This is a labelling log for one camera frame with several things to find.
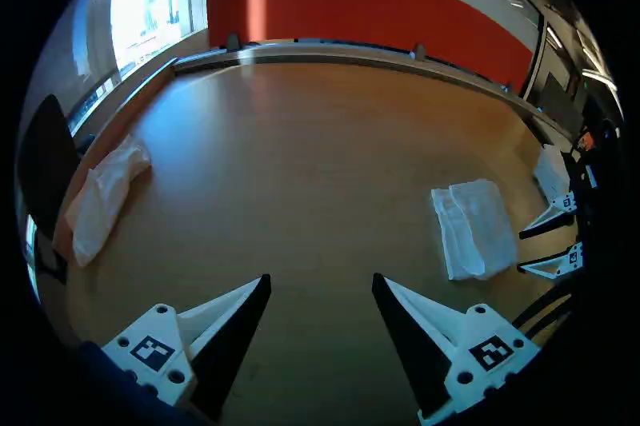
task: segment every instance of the cloth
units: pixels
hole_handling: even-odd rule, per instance
[[[498,187],[477,180],[432,189],[450,280],[485,280],[518,259],[518,247]]]
[[[89,170],[65,215],[74,232],[73,250],[81,268],[94,259],[109,237],[129,183],[150,165],[144,143],[127,135],[118,148]]]

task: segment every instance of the glass window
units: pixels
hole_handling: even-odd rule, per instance
[[[189,0],[111,0],[111,36],[123,77],[193,31]]]

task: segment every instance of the folded white towel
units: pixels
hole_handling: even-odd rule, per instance
[[[450,280],[485,280],[518,259],[515,236],[498,187],[477,180],[432,189]]]

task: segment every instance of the screw hole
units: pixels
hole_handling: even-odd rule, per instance
[[[460,384],[469,384],[473,380],[474,380],[474,375],[472,375],[468,371],[463,371],[460,374],[458,374],[458,383]]]
[[[173,371],[169,371],[169,381],[175,384],[180,384],[185,380],[185,375],[182,372],[174,369]]]
[[[158,395],[158,390],[152,384],[145,384],[144,386],[142,386],[142,388],[146,392],[148,392],[151,396],[157,396]]]

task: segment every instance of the orange wall panel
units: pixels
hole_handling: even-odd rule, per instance
[[[532,53],[511,33],[460,0],[206,0],[210,46],[327,38],[412,50],[520,91]]]

